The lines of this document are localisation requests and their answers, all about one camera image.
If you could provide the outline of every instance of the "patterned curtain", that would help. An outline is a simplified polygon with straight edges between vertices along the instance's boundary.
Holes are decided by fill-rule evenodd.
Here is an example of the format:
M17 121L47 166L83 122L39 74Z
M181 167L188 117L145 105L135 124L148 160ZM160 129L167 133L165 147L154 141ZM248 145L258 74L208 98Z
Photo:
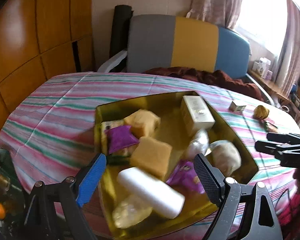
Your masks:
M233 29L241 3L242 0L193 0L187 17Z
M285 96L290 94L293 83L300 76L300 11L292 0L287 0L287 32L278 60L275 83Z

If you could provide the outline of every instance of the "window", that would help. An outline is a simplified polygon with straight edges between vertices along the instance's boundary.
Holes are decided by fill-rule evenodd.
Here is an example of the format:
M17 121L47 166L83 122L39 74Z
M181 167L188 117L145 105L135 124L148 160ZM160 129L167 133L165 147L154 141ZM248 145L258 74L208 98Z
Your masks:
M287 29L287 0L242 0L235 30L280 54Z

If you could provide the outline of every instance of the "chair armrest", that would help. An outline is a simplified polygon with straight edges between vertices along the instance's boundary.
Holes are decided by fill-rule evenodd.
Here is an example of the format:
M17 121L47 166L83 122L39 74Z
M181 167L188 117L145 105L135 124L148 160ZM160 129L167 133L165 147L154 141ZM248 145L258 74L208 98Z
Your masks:
M119 65L119 63L128 55L128 52L123 49L119 53L115 54L112 58L103 63L97 70L99 73L109 73L111 69Z
M249 81L251 81L253 84L255 84L261 91L261 93L266 97L266 99L268 100L268 104L270 104L271 106L275 106L273 99L271 98L271 96L263 89L263 87L260 86L260 84L253 79L252 76L250 76L249 74L246 74L245 77L247 79L249 79Z

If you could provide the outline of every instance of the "blue gripper pad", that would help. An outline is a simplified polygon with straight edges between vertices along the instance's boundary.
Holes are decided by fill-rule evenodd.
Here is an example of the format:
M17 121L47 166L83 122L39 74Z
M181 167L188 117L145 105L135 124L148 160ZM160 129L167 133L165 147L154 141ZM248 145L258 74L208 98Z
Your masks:
M77 204L82 207L83 204L88 203L94 193L99 180L106 169L106 157L104 154L100 154L98 159L90 168L87 175L79 185L78 197L76 199Z

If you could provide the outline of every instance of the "chair backrest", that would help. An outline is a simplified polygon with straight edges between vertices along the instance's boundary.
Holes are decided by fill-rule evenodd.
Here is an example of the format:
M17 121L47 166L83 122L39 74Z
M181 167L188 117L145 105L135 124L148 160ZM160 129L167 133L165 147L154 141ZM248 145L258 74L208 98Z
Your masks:
M182 66L240 78L247 73L249 54L246 39L207 22L155 14L131 19L128 72Z

